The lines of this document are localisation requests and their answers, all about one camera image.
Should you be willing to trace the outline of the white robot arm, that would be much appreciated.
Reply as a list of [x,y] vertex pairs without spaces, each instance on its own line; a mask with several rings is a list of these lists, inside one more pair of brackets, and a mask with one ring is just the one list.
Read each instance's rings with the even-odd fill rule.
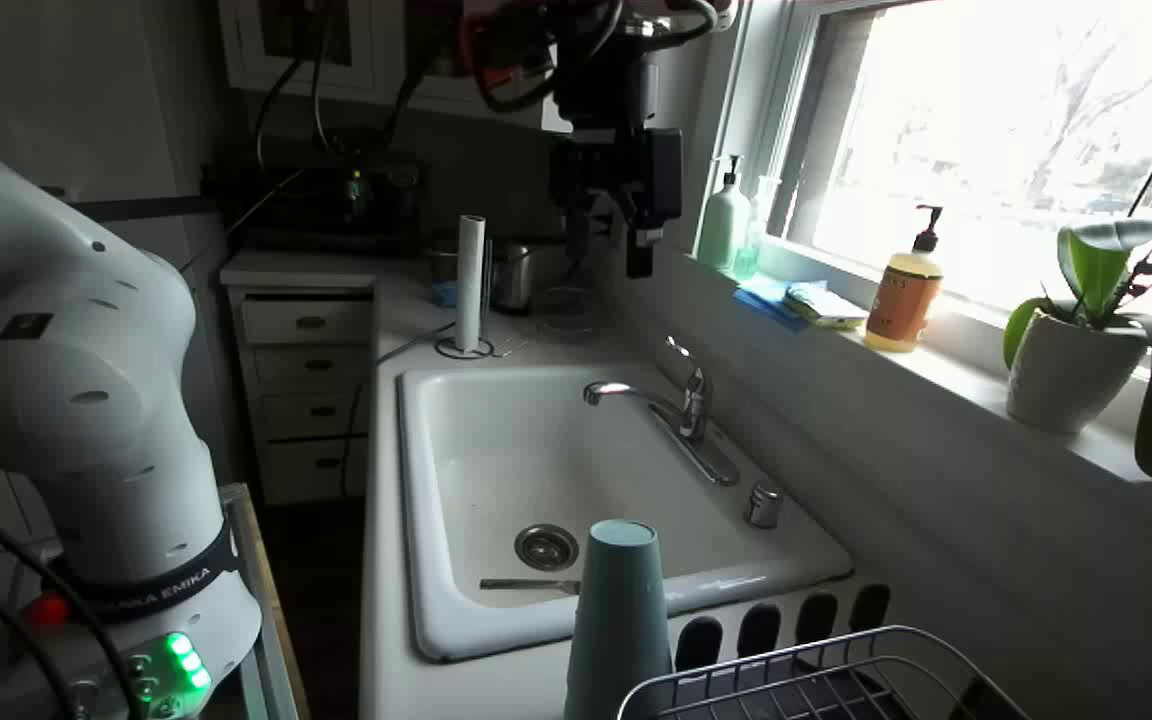
[[260,639],[185,402],[182,267],[0,160],[0,468],[38,484],[62,623],[7,606],[0,720],[202,720]]

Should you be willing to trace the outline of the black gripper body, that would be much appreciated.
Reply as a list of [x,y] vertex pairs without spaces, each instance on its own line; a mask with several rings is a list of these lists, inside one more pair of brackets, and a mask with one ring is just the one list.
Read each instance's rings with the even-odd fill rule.
[[625,276],[651,272],[651,242],[682,214],[682,132],[647,123],[647,41],[615,31],[556,86],[572,136],[556,148],[554,190],[605,190],[627,222]]

